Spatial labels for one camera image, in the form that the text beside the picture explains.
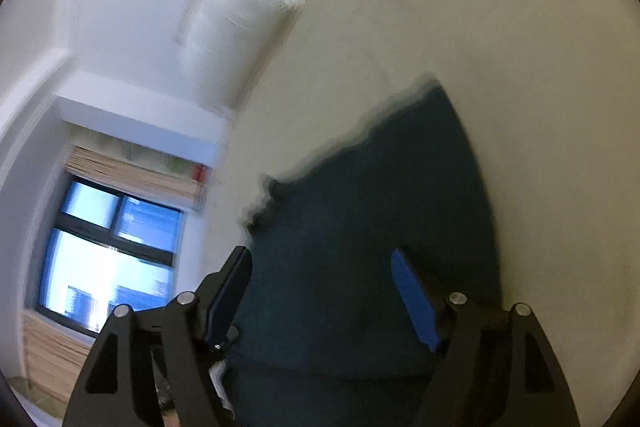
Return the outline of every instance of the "building outside window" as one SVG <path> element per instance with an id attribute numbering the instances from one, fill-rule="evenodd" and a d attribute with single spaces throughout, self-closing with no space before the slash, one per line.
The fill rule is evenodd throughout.
<path id="1" fill-rule="evenodd" d="M 47 246 L 37 309 L 96 335 L 119 304 L 171 298 L 182 213 L 74 177 Z"/>

